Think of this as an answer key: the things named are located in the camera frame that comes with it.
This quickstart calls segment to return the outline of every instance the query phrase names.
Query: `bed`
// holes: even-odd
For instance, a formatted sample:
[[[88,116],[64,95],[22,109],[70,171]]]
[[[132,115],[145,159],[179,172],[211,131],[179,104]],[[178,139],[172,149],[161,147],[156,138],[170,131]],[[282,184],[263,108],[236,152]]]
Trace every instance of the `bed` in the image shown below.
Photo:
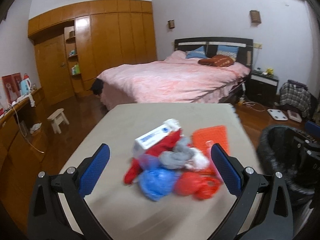
[[[198,64],[199,58],[185,59],[185,52],[205,46],[207,57],[218,45],[239,47],[234,65],[226,68]],[[174,52],[163,61],[121,65],[103,71],[101,102],[108,110],[130,103],[230,103],[242,92],[252,65],[253,40],[228,37],[178,39]]]

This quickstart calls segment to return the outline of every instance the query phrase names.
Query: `red poster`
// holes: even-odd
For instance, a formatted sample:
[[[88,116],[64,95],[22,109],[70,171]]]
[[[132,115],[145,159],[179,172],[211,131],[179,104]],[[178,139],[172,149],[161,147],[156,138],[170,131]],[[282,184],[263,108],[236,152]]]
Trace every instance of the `red poster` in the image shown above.
[[[19,91],[16,89],[16,84],[12,75],[2,77],[2,84],[8,102],[11,104],[13,101],[16,101],[19,97]]]
[[[21,94],[20,94],[20,90],[21,90],[20,82],[22,81],[21,73],[12,74],[12,78],[13,78],[14,84],[16,85],[15,89],[17,91],[17,95],[18,95],[18,97],[20,97],[21,96]]]

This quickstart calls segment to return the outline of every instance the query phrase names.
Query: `orange silicone mat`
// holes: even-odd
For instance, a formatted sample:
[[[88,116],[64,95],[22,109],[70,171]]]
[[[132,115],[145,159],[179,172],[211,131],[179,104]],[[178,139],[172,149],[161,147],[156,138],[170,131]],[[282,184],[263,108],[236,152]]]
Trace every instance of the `orange silicone mat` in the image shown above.
[[[193,146],[201,150],[205,156],[211,158],[211,156],[208,156],[207,154],[207,149],[209,148],[207,142],[209,141],[212,141],[212,145],[219,143],[225,152],[230,155],[227,128],[224,125],[202,128],[194,131],[192,134]],[[209,167],[200,171],[200,173],[203,175],[212,175],[214,174],[214,171]]]

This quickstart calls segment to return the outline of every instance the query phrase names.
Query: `gray table surface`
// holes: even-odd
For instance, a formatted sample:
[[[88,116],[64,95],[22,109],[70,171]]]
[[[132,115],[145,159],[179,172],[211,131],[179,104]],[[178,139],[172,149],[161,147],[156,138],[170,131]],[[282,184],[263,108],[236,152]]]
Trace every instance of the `gray table surface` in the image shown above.
[[[253,145],[229,104],[154,103],[119,105],[111,110],[80,144],[65,166],[77,167],[99,148],[110,146],[111,157],[91,195],[85,201],[114,240],[207,239],[222,222],[236,198],[225,185],[210,200],[170,194],[159,202],[148,200],[139,185],[125,186],[122,179],[130,167],[133,141],[163,121],[179,120],[183,133],[225,125],[230,153],[244,167],[261,173]],[[81,232],[63,194],[60,199],[72,228]],[[258,207],[257,197],[242,231],[247,229]]]

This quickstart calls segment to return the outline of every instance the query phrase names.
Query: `pink bottle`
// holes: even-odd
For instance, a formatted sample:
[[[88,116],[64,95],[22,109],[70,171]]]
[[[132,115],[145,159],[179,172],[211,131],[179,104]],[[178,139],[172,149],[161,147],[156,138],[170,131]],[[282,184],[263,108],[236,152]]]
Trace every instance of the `pink bottle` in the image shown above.
[[[220,173],[219,173],[216,165],[214,165],[214,162],[212,161],[212,158],[211,158],[211,148],[212,148],[212,146],[214,145],[214,142],[213,142],[213,141],[207,141],[205,144],[209,147],[209,148],[207,149],[207,157],[208,157],[208,159],[209,159],[209,161],[210,161],[210,168],[211,168],[212,170],[214,170],[217,179],[219,179],[220,182],[221,182],[222,184],[224,184],[224,181],[223,181],[223,179],[222,179],[222,177],[221,177],[221,175],[220,175]]]

